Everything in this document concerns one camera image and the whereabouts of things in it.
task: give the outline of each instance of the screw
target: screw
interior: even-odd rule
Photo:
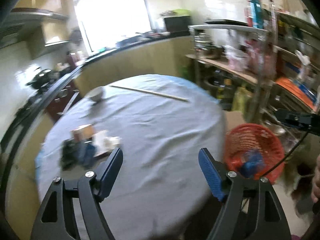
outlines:
[[[93,172],[93,171],[88,171],[88,172],[85,174],[85,176],[86,176],[87,178],[91,178],[91,177],[94,176],[94,172]]]
[[[267,183],[269,180],[268,178],[266,177],[261,177],[260,180],[263,182],[263,183]]]
[[[55,183],[58,183],[60,180],[61,180],[61,177],[55,176],[52,181]]]
[[[234,171],[229,171],[228,176],[234,178],[237,174]]]

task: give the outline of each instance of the microwave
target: microwave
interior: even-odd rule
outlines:
[[[189,25],[192,25],[191,16],[161,17],[156,21],[156,28],[159,33],[177,33],[189,31]]]

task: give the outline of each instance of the tablecloth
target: tablecloth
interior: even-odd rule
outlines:
[[[76,179],[86,170],[62,171],[61,144],[72,129],[93,124],[96,131],[122,138],[124,161],[101,209],[116,239],[150,239],[181,230],[210,197],[198,164],[198,152],[207,147],[221,160],[225,136],[224,113],[217,101],[181,78],[143,75],[113,83],[187,98],[183,102],[106,86],[101,102],[87,98],[74,105],[47,134],[38,169],[42,200],[52,178]],[[82,239],[88,239],[80,205],[74,201]]]

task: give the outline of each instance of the white bowl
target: white bowl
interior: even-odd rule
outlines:
[[[94,102],[101,101],[104,93],[104,87],[96,87],[92,89],[89,93],[85,95],[85,98],[88,98]]]

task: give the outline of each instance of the black countertop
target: black countertop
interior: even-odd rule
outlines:
[[[17,127],[13,129],[8,129],[1,140],[1,149],[0,152],[0,210],[4,211],[4,197],[7,187],[7,182],[10,174],[11,167],[13,165],[13,161],[15,155],[19,149],[21,142],[23,141],[25,135],[27,134],[29,128],[31,127],[33,121],[37,118],[37,116],[43,111],[50,102],[58,95],[61,89],[63,89],[74,77],[81,73],[81,70],[85,67],[88,67],[91,63],[96,62],[104,57],[108,57],[113,55],[114,53],[130,49],[136,46],[141,46],[144,44],[152,43],[155,41],[167,40],[177,37],[189,36],[189,32],[179,32],[179,33],[171,33],[169,36],[161,36],[158,38],[152,38],[150,40],[143,40],[139,42],[135,42],[133,44],[126,45],[124,47],[118,49],[112,49],[109,51],[102,52],[90,59],[86,60],[81,66],[77,67],[70,74],[66,74],[62,78],[60,78],[54,85],[52,85],[49,90],[43,94],[41,100],[36,104],[32,110],[30,111],[29,116],[20,124],[20,131],[16,131]]]

